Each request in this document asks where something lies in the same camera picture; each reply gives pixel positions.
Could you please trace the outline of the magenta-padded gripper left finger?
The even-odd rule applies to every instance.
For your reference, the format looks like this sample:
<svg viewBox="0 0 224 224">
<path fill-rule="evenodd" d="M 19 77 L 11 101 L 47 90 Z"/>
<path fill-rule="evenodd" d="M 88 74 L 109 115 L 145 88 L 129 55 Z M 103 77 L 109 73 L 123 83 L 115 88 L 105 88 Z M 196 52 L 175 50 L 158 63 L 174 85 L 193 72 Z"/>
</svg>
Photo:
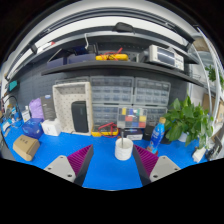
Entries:
<svg viewBox="0 0 224 224">
<path fill-rule="evenodd" d="M 59 155 L 44 170 L 82 186 L 93 154 L 93 145 L 89 145 L 69 156 Z"/>
</svg>

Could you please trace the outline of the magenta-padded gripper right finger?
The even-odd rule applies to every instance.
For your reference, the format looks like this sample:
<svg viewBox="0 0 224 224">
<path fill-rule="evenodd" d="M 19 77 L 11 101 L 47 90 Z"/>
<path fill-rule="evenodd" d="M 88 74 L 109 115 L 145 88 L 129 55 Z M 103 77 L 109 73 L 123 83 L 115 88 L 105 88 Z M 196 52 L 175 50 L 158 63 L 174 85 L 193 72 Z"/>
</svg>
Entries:
<svg viewBox="0 0 224 224">
<path fill-rule="evenodd" d="M 167 156 L 160 156 L 134 145 L 133 156 L 143 186 L 164 178 L 180 170 Z"/>
</svg>

